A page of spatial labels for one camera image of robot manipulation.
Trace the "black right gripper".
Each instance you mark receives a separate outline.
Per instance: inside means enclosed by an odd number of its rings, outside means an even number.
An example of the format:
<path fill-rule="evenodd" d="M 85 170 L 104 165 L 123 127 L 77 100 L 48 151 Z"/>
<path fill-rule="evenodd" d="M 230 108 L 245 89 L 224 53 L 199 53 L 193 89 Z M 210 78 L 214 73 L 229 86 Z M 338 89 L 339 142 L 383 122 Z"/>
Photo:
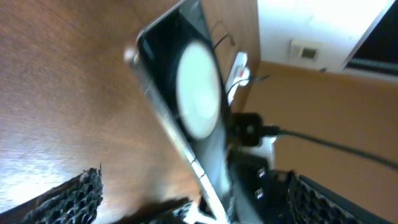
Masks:
<path fill-rule="evenodd" d="M 265 157 L 229 151 L 221 154 L 217 184 L 211 182 L 190 149 L 180 151 L 200 185 L 201 199 L 191 205 L 186 223 L 295 223 L 289 190 L 292 170 L 273 170 Z"/>

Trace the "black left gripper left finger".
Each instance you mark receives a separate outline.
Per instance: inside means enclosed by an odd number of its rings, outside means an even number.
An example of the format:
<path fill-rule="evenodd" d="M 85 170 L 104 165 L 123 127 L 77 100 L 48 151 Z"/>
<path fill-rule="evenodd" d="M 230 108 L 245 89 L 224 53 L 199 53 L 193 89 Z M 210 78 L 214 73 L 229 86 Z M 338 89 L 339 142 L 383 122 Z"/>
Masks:
<path fill-rule="evenodd" d="M 1 214 L 1 223 L 92 223 L 103 201 L 101 169 L 90 168 Z"/>

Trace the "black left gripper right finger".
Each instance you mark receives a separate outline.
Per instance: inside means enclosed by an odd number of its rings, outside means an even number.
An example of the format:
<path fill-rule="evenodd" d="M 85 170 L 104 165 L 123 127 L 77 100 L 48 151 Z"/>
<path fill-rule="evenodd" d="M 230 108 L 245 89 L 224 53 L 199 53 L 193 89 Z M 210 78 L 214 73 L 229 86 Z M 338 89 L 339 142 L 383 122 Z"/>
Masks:
<path fill-rule="evenodd" d="M 293 223 L 390 224 L 304 175 L 290 182 L 287 200 Z"/>

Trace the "white power strip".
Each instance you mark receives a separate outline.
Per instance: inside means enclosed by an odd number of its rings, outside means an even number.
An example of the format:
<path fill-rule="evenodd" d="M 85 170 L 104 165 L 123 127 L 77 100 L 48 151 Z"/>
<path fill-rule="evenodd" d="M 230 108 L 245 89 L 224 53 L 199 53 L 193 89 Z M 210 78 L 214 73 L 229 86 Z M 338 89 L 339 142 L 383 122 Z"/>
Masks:
<path fill-rule="evenodd" d="M 234 95 L 238 87 L 248 84 L 250 69 L 246 66 L 247 62 L 248 53 L 238 52 L 225 83 L 225 89 L 229 105 L 234 100 Z"/>

